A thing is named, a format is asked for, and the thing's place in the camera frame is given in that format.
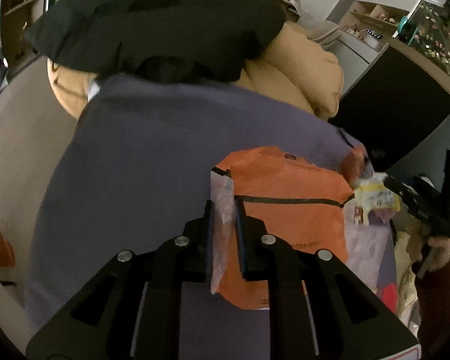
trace person's arm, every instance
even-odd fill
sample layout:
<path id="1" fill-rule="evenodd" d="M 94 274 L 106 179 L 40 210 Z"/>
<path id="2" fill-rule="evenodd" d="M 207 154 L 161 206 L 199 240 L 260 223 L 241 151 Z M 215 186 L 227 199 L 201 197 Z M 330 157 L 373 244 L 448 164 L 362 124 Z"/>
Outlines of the person's arm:
<path id="1" fill-rule="evenodd" d="M 422 319 L 418 339 L 423 353 L 435 343 L 450 324 L 450 239 L 431 238 L 428 244 L 441 248 L 435 270 L 423 279 L 415 278 L 415 287 Z"/>

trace orange plastic bag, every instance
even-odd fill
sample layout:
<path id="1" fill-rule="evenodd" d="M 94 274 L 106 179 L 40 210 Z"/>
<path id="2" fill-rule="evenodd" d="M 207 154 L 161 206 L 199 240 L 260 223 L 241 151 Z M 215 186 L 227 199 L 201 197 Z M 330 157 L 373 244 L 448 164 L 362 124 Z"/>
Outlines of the orange plastic bag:
<path id="1" fill-rule="evenodd" d="M 247 215 L 264 221 L 269 233 L 294 249 L 307 253 L 328 249 L 347 261 L 343 206 L 353 190 L 340 174 L 277 147 L 233 152 L 217 168 L 229 170 L 235 196 L 243 199 Z M 268 307 L 267 282 L 242 278 L 235 229 L 217 292 L 242 309 Z"/>

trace gray floor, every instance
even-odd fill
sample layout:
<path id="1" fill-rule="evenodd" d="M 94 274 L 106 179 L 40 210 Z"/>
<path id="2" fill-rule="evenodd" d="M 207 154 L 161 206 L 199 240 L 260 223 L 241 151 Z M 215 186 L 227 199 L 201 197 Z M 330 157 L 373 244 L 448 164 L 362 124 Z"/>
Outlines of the gray floor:
<path id="1" fill-rule="evenodd" d="M 53 95 L 45 58 L 0 94 L 0 228 L 17 261 L 0 269 L 0 278 L 17 281 L 20 301 L 35 217 L 75 125 Z"/>

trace silver screw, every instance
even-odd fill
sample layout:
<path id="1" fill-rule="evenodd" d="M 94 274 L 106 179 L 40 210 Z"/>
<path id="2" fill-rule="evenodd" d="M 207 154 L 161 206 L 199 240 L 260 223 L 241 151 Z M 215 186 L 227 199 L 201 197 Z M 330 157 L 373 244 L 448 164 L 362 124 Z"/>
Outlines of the silver screw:
<path id="1" fill-rule="evenodd" d="M 323 261 L 330 261 L 333 257 L 332 253 L 327 249 L 319 250 L 318 252 L 319 259 Z"/>
<path id="2" fill-rule="evenodd" d="M 273 245 L 277 239 L 271 234 L 262 235 L 262 242 L 265 245 Z"/>
<path id="3" fill-rule="evenodd" d="M 184 235 L 181 235 L 180 237 L 175 238 L 175 245 L 177 246 L 186 246 L 188 245 L 188 243 L 190 242 L 190 240 L 188 239 L 188 237 L 185 237 Z"/>
<path id="4" fill-rule="evenodd" d="M 118 259 L 118 261 L 121 261 L 121 262 L 125 262 L 125 261 L 128 261 L 129 259 L 131 259 L 133 257 L 133 254 L 132 254 L 132 252 L 130 252 L 129 250 L 122 250 L 119 254 L 118 254 L 118 256 L 117 256 L 117 259 Z"/>

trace black jacket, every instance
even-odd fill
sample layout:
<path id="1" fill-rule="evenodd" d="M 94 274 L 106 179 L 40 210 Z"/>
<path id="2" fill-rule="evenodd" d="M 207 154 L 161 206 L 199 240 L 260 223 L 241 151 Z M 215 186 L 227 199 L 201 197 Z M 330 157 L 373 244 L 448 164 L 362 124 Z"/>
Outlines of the black jacket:
<path id="1" fill-rule="evenodd" d="M 63 0 L 27 38 L 52 61 L 162 83 L 234 81 L 280 32 L 275 0 Z"/>

